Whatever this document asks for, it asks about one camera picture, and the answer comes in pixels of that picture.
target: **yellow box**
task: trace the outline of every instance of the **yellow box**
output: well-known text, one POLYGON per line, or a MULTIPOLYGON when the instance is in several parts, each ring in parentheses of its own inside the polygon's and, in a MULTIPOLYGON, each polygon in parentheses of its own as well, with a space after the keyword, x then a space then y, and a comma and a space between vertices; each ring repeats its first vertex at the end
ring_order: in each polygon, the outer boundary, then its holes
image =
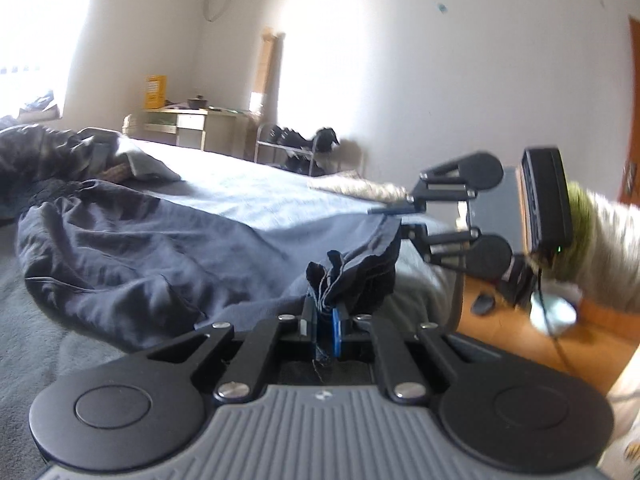
POLYGON ((145 109, 157 110, 164 107, 166 99, 166 76, 153 75, 146 78, 145 109))

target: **patterned cloth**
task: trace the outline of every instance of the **patterned cloth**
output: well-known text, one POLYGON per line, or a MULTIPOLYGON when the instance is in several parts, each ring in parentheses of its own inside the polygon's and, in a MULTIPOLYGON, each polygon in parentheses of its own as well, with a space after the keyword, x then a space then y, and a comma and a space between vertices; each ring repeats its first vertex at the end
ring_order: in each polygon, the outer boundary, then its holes
POLYGON ((355 171, 345 171, 329 176, 310 180, 308 186, 312 189, 330 191, 363 200, 372 200, 385 204, 393 204, 406 200, 407 192, 404 187, 396 184, 378 184, 360 178, 355 171))

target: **person's arm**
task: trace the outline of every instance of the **person's arm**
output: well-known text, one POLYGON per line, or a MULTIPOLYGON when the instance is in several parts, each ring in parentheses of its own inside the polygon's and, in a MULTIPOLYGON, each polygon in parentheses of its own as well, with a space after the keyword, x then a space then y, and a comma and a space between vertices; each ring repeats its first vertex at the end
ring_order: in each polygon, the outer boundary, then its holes
POLYGON ((640 209, 568 186, 574 243, 551 269, 603 306, 640 313, 640 209))

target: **dark comforter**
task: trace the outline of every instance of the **dark comforter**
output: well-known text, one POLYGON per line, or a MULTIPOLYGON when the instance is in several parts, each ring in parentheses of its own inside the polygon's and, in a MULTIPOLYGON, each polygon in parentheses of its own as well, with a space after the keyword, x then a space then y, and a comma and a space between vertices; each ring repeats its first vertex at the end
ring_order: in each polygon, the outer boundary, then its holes
POLYGON ((370 312, 393 289, 398 231, 366 214, 260 231, 87 181, 23 214, 17 251, 41 307, 137 349, 204 322, 298 314, 308 292, 320 309, 370 312))

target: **desk drawer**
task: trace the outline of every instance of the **desk drawer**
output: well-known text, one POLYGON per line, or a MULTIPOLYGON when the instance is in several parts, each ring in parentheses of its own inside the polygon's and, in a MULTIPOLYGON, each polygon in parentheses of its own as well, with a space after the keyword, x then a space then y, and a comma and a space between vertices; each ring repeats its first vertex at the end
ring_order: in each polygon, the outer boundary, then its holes
POLYGON ((175 125, 178 128, 202 131, 204 129, 204 119, 204 115, 178 114, 175 125))
POLYGON ((178 128, 178 142, 176 146, 182 148, 202 149, 202 130, 178 128))
POLYGON ((170 124, 145 124, 145 130, 148 132, 161 132, 163 134, 176 134, 178 133, 178 129, 175 126, 171 126, 170 124))

